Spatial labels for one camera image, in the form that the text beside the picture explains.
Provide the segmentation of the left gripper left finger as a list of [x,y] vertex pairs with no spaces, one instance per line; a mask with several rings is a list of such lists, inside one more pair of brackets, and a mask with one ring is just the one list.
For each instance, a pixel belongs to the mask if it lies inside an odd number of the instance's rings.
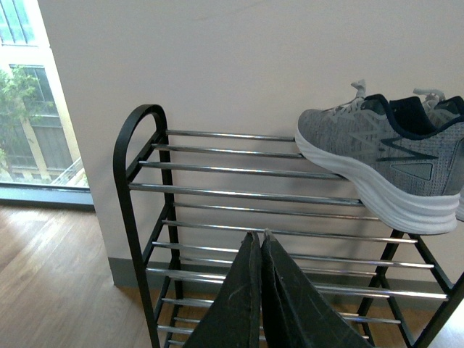
[[248,232],[215,301],[184,346],[258,347],[260,306],[260,241]]

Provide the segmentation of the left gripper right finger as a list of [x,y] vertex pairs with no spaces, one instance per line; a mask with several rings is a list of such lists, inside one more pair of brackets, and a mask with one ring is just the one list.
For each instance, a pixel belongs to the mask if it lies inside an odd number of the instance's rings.
[[369,347],[326,301],[266,229],[262,255],[262,319],[269,347]]

